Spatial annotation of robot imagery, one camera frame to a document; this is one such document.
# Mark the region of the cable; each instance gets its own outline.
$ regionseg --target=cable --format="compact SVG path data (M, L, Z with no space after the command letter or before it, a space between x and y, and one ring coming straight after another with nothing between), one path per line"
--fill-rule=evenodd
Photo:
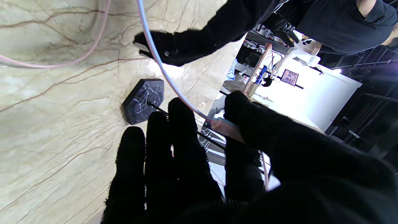
M103 16L103 23L102 23L101 29L99 31L99 34L98 34L97 39L95 40L93 46L91 47L91 49L83 57L81 57L81 58L79 58L79 59L77 59L75 61L64 63L64 64L59 64L59 65L33 65L33 64L28 64L28 63L24 63L24 62L15 61L15 60L7 58L7 57L5 57L3 55L0 55L0 59L3 60L3 61L9 62L9 63L15 64L15 65L31 67L31 68L39 68L39 69L59 68L59 67L63 67L63 66L76 64L79 61L84 60L85 58L87 58L94 51L95 47L97 46L98 42L100 41L102 33L103 33L104 29L105 29L105 24L106 24L106 20L108 18L108 12L109 12L110 6L111 6L111 0L107 0L106 9L105 9L104 16Z
M224 183L222 182L222 180L218 177L218 175L217 175L212 169L210 169L210 171L213 172L214 175L216 175L216 177L220 180L221 185L225 187L225 184L224 184Z
M268 172L267 172L267 168L265 167L265 159L264 159L264 153L261 153L261 158L263 159L263 168L264 168L264 176L265 176L265 181L264 181L264 187L265 187L265 191L269 191L268 189Z
M279 4L279 5L275 8L274 13L276 13L276 11L278 11L278 10L282 7L282 5L285 4L285 3L288 2L288 1L289 1L289 0L286 0L286 1L282 2L281 4Z
M174 92L178 95L178 97L181 99L181 101L185 105L187 105L191 110L193 110L195 113L197 113L199 116L206 119L207 121L209 121L209 122L214 121L213 118L206 116L205 114L200 112L197 108L195 108L195 106L193 106L188 101L188 99L183 94L180 93L177 86L174 84L173 80L168 76L166 70L164 69L164 67L162 65L162 60L160 59L158 50L155 47L155 43L153 42L152 35L150 34L150 31L148 28L148 22L146 20L146 15L145 15L145 11L144 11L144 6L142 4L142 0L137 0L137 5L138 5L139 12L140 12L140 17L141 17L141 21L142 21L142 27L144 29L146 42L148 43L149 49L152 53L152 56L153 56L154 60L156 61L156 63L159 65L160 70L162 71L162 73L164 75L164 78L166 79L166 81L169 83L171 88L174 90Z

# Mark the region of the screen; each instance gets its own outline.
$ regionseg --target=screen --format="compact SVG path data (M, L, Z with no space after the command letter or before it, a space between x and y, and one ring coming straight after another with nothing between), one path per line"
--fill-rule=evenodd
M285 71L283 72L282 78L281 80L285 83L289 83L292 86L296 85L297 79L298 79L298 74L294 73L292 71L289 71L287 69L285 69Z

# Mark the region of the beige marble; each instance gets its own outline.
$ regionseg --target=beige marble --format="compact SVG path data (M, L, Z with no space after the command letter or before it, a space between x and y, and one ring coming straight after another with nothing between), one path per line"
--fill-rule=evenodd
M202 28L225 0L145 0L152 29ZM85 54L105 0L2 0L0 53L39 64ZM0 222L83 223L103 209L128 124L120 105L141 78L163 78L131 44L141 30L134 0L113 0L95 52L61 69L0 65ZM183 67L167 66L207 113L242 41ZM161 108L176 95L166 84ZM139 124L144 130L146 123Z

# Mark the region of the black glove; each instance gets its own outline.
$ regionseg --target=black glove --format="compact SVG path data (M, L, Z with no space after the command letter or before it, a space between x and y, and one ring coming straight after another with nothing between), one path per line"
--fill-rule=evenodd
M188 29L174 34L151 31L152 38L163 63L182 66L240 40L265 20L278 3L276 0L228 0L202 30ZM133 44L140 48L140 54L153 59L142 32L134 37Z
M162 62L169 65L182 66L218 49L214 38L206 29L189 29L174 34L151 31L151 35ZM134 37L133 44L140 49L140 55L153 59L143 32Z
M150 115L146 141L140 128L125 130L103 224L145 222L148 217L151 222L166 223L200 201L221 201L220 188L197 138L193 112L178 98L169 103L168 111L169 117L163 112Z

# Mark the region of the black marble hexagon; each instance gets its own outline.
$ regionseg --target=black marble hexagon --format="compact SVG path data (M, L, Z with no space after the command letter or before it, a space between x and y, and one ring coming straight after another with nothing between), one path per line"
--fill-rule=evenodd
M156 109L148 102L160 106L164 98L164 82L162 79L140 79L134 89L122 103L124 114L129 124L138 124L148 120Z

